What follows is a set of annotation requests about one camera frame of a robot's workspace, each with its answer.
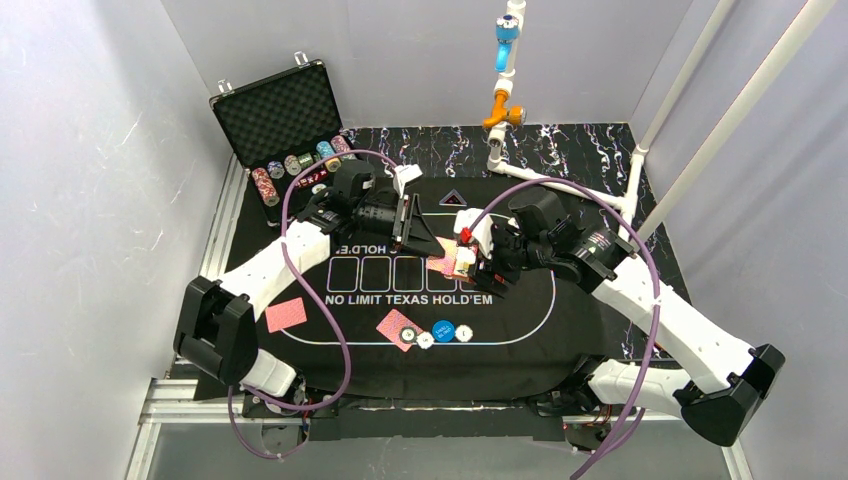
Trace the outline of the white grey poker chip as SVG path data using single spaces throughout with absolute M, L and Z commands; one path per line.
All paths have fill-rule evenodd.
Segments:
M 468 325 L 458 325 L 454 331 L 454 338 L 461 343 L 468 343 L 473 338 L 473 330 Z

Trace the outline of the blue small blind button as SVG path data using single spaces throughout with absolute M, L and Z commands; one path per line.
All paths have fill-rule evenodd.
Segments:
M 438 320 L 434 323 L 431 334 L 433 335 L 436 342 L 439 343 L 449 343 L 456 336 L 456 327 L 455 325 L 448 320 Z

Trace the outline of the red backed playing card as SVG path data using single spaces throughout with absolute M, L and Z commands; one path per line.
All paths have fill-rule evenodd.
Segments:
M 412 346 L 416 344 L 416 342 L 414 344 L 404 344 L 400 340 L 399 333 L 405 327 L 414 328 L 418 334 L 423 332 L 421 327 L 415 324 L 402 312 L 397 309 L 392 309 L 377 324 L 376 330 L 392 345 L 394 345 L 403 352 L 408 352 L 412 348 Z

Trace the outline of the red playing card box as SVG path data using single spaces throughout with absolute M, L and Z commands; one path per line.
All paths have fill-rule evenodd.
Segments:
M 450 268 L 450 276 L 458 281 L 470 282 L 472 270 L 476 265 L 477 255 L 477 244 L 463 243 L 457 240 L 453 266 Z

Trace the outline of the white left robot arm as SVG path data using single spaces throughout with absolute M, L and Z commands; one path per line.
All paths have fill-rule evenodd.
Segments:
M 278 295 L 302 283 L 303 273 L 328 260 L 333 247 L 355 233 L 380 235 L 400 253 L 443 255 L 418 194 L 408 189 L 421 176 L 416 164 L 396 166 L 392 186 L 378 190 L 370 163 L 342 161 L 330 186 L 297 213 L 283 213 L 286 230 L 279 238 L 220 278 L 198 276 L 187 285 L 175 353 L 223 385 L 282 399 L 298 373 L 260 347 L 257 321 Z

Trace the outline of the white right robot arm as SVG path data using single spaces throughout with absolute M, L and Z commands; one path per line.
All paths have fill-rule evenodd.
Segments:
M 534 186 L 503 195 L 510 217 L 458 213 L 459 264 L 479 290 L 505 295 L 525 271 L 546 270 L 611 307 L 676 361 L 673 369 L 585 356 L 569 385 L 584 404 L 628 404 L 682 419 L 705 440 L 733 445 L 785 365 L 774 345 L 727 333 L 663 283 L 615 231 L 571 221 L 559 197 Z

